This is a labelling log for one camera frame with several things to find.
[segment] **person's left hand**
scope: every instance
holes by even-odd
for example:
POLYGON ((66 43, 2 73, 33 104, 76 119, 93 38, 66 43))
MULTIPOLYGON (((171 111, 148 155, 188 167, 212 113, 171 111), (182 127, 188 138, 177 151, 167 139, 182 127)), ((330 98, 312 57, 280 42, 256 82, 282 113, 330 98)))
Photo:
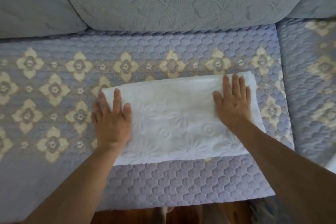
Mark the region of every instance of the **person's left hand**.
POLYGON ((128 142, 132 132, 131 105, 126 103, 121 110, 119 89, 114 90, 112 111, 105 95, 99 93, 99 101, 94 101, 91 115, 97 136, 97 149, 121 150, 128 142))

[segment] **hand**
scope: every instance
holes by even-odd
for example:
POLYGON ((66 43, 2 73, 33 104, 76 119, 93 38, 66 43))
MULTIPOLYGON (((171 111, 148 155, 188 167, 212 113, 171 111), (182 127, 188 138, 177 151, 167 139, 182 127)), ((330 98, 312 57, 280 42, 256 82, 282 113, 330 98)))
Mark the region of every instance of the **hand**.
POLYGON ((237 121, 245 118, 252 122, 251 117, 251 90, 245 86, 244 77, 234 74, 232 77, 232 88, 229 77, 223 77, 222 97, 219 91, 213 92, 213 100, 216 105, 216 112, 221 122, 229 129, 237 125, 237 121))
POLYGON ((132 132, 131 105, 126 103, 121 111, 119 89, 114 90, 113 110, 107 104, 105 95, 99 93, 99 102, 94 101, 91 115, 97 136, 97 149, 121 150, 132 132))

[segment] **finger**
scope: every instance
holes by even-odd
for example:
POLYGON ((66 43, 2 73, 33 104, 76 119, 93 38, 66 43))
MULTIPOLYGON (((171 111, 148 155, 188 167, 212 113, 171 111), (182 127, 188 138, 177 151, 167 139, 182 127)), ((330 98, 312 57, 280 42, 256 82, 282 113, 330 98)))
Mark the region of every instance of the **finger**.
POLYGON ((227 75, 223 77, 223 92, 224 98, 232 97, 231 83, 227 75))
POLYGON ((132 122, 132 108, 130 103, 126 103, 123 108, 123 115, 125 120, 128 122, 132 122))
POLYGON ((97 121, 100 121, 101 118, 102 118, 102 116, 103 116, 103 114, 102 114, 102 111, 101 111, 101 109, 100 109, 100 104, 99 104, 99 102, 98 102, 97 100, 95 100, 95 101, 93 102, 92 106, 93 106, 93 112, 94 112, 95 115, 96 115, 96 119, 97 119, 97 121))
POLYGON ((216 107, 220 107, 223 103, 223 98, 222 98, 221 93, 216 90, 212 93, 212 96, 213 96, 213 101, 215 102, 216 107))
POLYGON ((97 115, 95 112, 91 113, 91 120, 95 125, 97 124, 98 120, 97 120, 97 115))
POLYGON ((233 74, 232 76, 232 94, 235 97, 241 97, 240 86, 239 86, 239 76, 237 74, 233 74))
POLYGON ((120 90, 115 89, 114 90, 114 99, 113 99, 113 110, 114 113, 120 113, 121 111, 121 96, 120 96, 120 90))
POLYGON ((101 113, 103 115, 108 114, 110 112, 110 108, 109 108, 109 105, 107 104, 106 97, 105 97, 104 93, 99 92, 98 97, 99 97, 99 102, 100 102, 101 113))
POLYGON ((249 86, 246 87, 246 100, 248 105, 251 105, 251 89, 249 86))
POLYGON ((243 76, 239 77, 239 87, 240 87, 240 95, 243 99, 246 99, 246 86, 245 86, 245 78, 243 76))

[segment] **folded white cloth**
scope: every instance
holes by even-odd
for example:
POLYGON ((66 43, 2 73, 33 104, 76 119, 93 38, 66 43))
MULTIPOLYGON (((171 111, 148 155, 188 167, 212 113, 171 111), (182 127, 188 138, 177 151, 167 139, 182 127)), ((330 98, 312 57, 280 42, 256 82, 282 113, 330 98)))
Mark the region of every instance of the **folded white cloth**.
MULTIPOLYGON (((242 72, 239 76, 244 76, 246 86, 251 88, 252 119, 265 131, 256 98, 254 75, 242 72)), ((110 107, 115 88, 103 89, 110 107)), ((221 75, 137 82, 118 88, 122 103, 132 105, 133 132, 115 165, 247 153, 237 137, 216 116, 212 92, 222 92, 221 75)))

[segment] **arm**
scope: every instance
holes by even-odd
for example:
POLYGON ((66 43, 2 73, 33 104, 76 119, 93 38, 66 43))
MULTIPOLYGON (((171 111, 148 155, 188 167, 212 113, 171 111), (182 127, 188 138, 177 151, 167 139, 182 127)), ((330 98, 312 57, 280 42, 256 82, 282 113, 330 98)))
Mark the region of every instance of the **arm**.
POLYGON ((106 186, 106 179, 127 143, 132 129, 131 107, 121 112, 120 91, 115 90, 110 111, 103 93, 93 104, 97 149, 23 222, 90 223, 106 186))
POLYGON ((251 91, 235 74, 213 93, 217 115, 250 152, 297 223, 334 223, 336 175, 301 157, 252 123, 251 91))

